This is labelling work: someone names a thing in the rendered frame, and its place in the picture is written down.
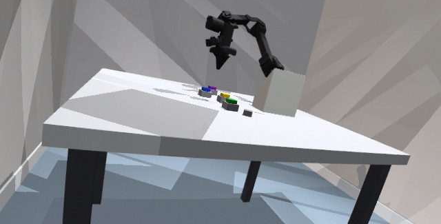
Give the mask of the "purple button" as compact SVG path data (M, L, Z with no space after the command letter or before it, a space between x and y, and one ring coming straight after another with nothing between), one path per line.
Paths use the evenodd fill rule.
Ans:
M211 89L210 92L212 92L212 95L217 96L218 90L216 90L216 87L209 85L208 88Z

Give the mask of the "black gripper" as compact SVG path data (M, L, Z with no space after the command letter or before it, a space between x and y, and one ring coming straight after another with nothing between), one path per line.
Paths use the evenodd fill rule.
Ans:
M212 46L209 51L213 52L213 54L216 57L216 69L219 70L223 64L228 60L230 57L229 54L236 56L236 49L231 48L230 44L233 42L233 39L231 36L228 36L226 34L220 34L222 37L222 46ZM219 36L219 37L220 37Z

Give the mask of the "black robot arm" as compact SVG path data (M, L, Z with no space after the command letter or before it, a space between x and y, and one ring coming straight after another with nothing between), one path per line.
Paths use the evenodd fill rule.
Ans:
M250 21L256 23L254 24L254 26L252 26L249 29L247 27L247 24ZM253 37L256 37L256 41L260 49L260 53L262 55L262 57L259 59L259 63L266 77L270 75L270 72L274 68L278 68L281 70L285 69L283 65L279 62L279 60L275 56L271 55L271 51L269 49L265 37L266 27L264 22L262 22L259 18L250 17L248 14L246 15L231 14L230 11L224 10L221 12L218 18L209 15L205 23L205 27L208 30L212 30L217 33L220 32L220 34L226 34L231 37L233 36L234 29L239 28L238 25L244 25L247 28L247 31ZM206 39L205 42L206 42L206 47L214 46L214 45L221 47L222 37L218 36L217 39L215 37L210 37L210 39Z

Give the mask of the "green button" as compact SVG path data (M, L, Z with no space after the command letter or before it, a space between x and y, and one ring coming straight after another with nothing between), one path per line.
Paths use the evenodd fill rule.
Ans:
M239 104L237 104L237 100L226 98L226 101L223 101L222 108L230 111L237 112L239 109Z

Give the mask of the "blue button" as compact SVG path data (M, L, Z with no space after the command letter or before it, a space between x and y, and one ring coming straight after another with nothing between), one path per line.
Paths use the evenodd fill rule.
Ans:
M201 89L199 89L198 95L200 95L202 97L211 98L212 97L212 92L210 92L210 90L211 89L209 89L209 88L202 87Z

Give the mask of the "yellow button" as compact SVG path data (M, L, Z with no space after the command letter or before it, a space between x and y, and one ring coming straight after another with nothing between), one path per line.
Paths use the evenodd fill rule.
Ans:
M217 100L219 103L223 103L223 101L226 101L226 98L229 98L229 99L230 99L230 95L221 92L220 95L217 96L217 99L216 99L216 100Z

